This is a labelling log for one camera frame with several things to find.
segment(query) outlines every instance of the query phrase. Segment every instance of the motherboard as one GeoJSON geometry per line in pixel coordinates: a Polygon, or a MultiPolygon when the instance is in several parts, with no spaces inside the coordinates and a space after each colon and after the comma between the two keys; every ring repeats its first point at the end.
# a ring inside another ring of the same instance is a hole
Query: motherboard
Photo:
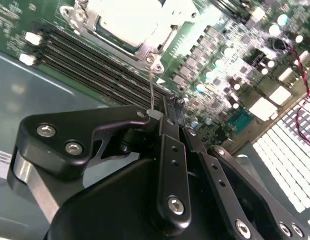
{"type": "Polygon", "coordinates": [[[0,0],[0,50],[109,106],[171,98],[238,149],[303,97],[292,50],[310,86],[310,0],[0,0]]]}

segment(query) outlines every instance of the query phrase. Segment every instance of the metal bolt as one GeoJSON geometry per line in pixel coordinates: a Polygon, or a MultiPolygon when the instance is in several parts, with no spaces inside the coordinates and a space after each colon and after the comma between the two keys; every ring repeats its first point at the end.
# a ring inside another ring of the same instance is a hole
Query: metal bolt
{"type": "Polygon", "coordinates": [[[196,136],[196,132],[193,129],[189,129],[188,132],[190,133],[190,135],[196,136]]]}
{"type": "Polygon", "coordinates": [[[147,62],[148,64],[152,64],[154,61],[155,61],[155,57],[154,57],[153,55],[148,55],[148,56],[146,57],[146,62],[147,62]]]}
{"type": "Polygon", "coordinates": [[[287,237],[290,237],[292,234],[291,234],[291,231],[288,229],[287,226],[285,226],[283,223],[279,223],[279,227],[280,227],[280,230],[287,236],[287,237]]]}
{"type": "Polygon", "coordinates": [[[246,239],[250,239],[251,238],[251,231],[250,229],[246,226],[246,224],[244,222],[242,222],[241,220],[237,220],[235,222],[236,228],[239,231],[239,233],[246,239]]]}
{"type": "Polygon", "coordinates": [[[170,197],[168,199],[168,207],[176,215],[182,215],[183,212],[184,212],[184,205],[183,205],[183,203],[181,202],[181,200],[179,200],[176,197],[170,197]]]}
{"type": "Polygon", "coordinates": [[[298,226],[296,226],[294,223],[291,226],[301,238],[304,237],[304,233],[298,226]]]}
{"type": "Polygon", "coordinates": [[[66,152],[71,155],[79,155],[83,152],[82,146],[77,142],[69,142],[65,146],[66,152]]]}
{"type": "Polygon", "coordinates": [[[167,122],[168,122],[170,125],[174,126],[173,121],[172,121],[172,120],[170,120],[169,118],[167,119],[167,122]]]}
{"type": "Polygon", "coordinates": [[[77,10],[75,13],[75,18],[79,22],[83,22],[86,18],[85,13],[82,10],[77,10]]]}
{"type": "Polygon", "coordinates": [[[62,10],[62,13],[63,13],[64,15],[68,15],[68,14],[69,14],[69,11],[68,11],[67,9],[64,8],[64,9],[62,10]]]}
{"type": "Polygon", "coordinates": [[[142,113],[141,111],[138,111],[138,112],[137,112],[137,115],[138,115],[139,117],[141,117],[141,118],[145,118],[144,113],[142,113]]]}
{"type": "Polygon", "coordinates": [[[162,70],[161,65],[156,65],[155,70],[156,70],[157,72],[159,72],[160,70],[162,70]]]}
{"type": "Polygon", "coordinates": [[[45,137],[45,138],[50,138],[53,137],[56,134],[56,130],[54,127],[50,125],[40,125],[37,127],[37,133],[38,135],[45,137]]]}

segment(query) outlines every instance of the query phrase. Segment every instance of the sticker label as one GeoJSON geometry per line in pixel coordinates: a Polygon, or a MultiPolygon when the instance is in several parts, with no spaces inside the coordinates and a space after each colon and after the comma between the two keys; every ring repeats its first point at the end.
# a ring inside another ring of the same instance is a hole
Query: sticker label
{"type": "Polygon", "coordinates": [[[12,155],[0,151],[0,178],[6,179],[10,167],[12,155]]]}

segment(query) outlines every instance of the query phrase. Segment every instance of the red wire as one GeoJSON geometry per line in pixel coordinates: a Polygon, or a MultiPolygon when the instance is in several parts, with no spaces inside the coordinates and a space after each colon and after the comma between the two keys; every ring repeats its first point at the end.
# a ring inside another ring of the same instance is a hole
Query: red wire
{"type": "Polygon", "coordinates": [[[308,103],[308,100],[310,98],[310,88],[309,88],[309,83],[307,82],[307,78],[306,78],[306,72],[304,71],[303,68],[303,64],[301,62],[300,56],[298,55],[298,53],[294,50],[294,48],[292,46],[289,46],[290,52],[291,54],[294,55],[294,57],[297,59],[298,61],[298,67],[301,71],[301,77],[303,79],[304,85],[306,87],[306,96],[304,99],[303,104],[298,108],[297,113],[296,113],[296,128],[297,128],[297,132],[299,134],[299,136],[310,145],[310,140],[307,139],[307,137],[302,133],[302,131],[300,130],[300,111],[304,108],[304,106],[308,103]]]}

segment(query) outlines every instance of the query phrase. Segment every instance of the thin wire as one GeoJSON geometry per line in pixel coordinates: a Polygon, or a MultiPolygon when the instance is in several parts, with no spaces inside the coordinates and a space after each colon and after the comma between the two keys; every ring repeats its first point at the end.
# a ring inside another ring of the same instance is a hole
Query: thin wire
{"type": "Polygon", "coordinates": [[[307,137],[302,133],[302,131],[300,130],[300,112],[301,110],[304,108],[304,106],[308,103],[308,100],[310,99],[310,88],[309,88],[309,83],[307,81],[307,73],[306,71],[304,71],[304,67],[303,64],[301,62],[300,56],[298,55],[298,53],[295,51],[295,49],[292,46],[289,46],[290,52],[291,54],[293,54],[293,56],[297,59],[298,61],[298,67],[301,71],[301,77],[303,79],[304,85],[306,87],[306,96],[304,99],[304,102],[302,103],[302,105],[298,108],[297,113],[296,113],[296,128],[297,128],[297,132],[298,135],[306,142],[308,143],[308,145],[310,145],[310,140],[307,139],[307,137]]]}
{"type": "Polygon", "coordinates": [[[153,76],[152,76],[152,70],[149,69],[149,85],[150,85],[150,108],[154,109],[154,85],[153,85],[153,76]]]}

